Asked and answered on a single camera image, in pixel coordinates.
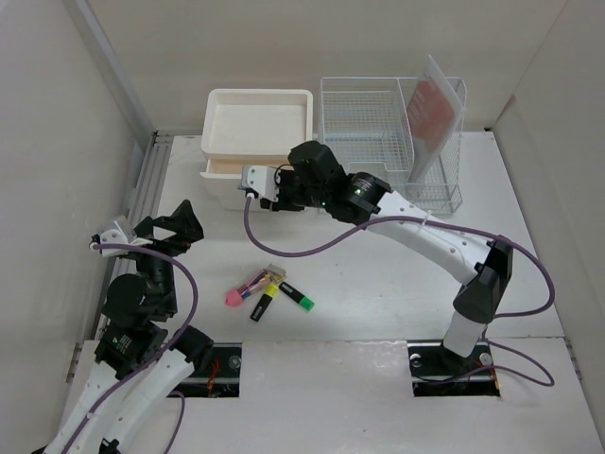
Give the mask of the white three-drawer storage box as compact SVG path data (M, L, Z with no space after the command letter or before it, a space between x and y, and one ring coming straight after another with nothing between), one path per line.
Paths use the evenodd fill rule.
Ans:
M243 166L278 166L313 135L313 95L303 89L215 89L207 99L200 149L206 190L241 210Z

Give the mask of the red booklet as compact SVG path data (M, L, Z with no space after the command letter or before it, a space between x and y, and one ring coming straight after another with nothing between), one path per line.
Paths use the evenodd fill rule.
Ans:
M420 184L449 139L464 113L463 102L431 56L406 104L406 115L414 147L414 164L408 182Z

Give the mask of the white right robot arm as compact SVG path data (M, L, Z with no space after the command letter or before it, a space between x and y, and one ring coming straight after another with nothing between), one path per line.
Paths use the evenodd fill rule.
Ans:
M512 247L501 239L438 227L438 219L367 172L348 173L334 153L307 141L287 156L288 168L253 166L245 182L270 211L321 208L333 219L363 226L448 271L460 284L454 314L438 349L440 366L460 372L493 321L512 274Z

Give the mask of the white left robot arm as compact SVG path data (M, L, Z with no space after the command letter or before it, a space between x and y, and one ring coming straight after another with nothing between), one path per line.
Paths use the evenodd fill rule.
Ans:
M178 312L174 271L192 273L178 256L203 240L191 202L169 216L136 226L118 217L93 236L90 248L135 264L114 278L101 308L108 324L95 363L70 415L43 453L123 453L145 413L189 375L211 366L213 341L184 323L174 334L162 327Z

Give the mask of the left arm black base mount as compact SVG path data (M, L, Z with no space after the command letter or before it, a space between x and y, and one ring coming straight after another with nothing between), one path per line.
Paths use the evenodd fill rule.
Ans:
M240 392L241 343L218 343L207 367L197 369L176 390L185 397L236 398Z

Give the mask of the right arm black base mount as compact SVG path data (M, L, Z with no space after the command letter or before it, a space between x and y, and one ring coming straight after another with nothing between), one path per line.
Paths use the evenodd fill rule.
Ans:
M480 341L467 358L445 349L438 340L407 344L411 387L415 397L499 397L492 351Z

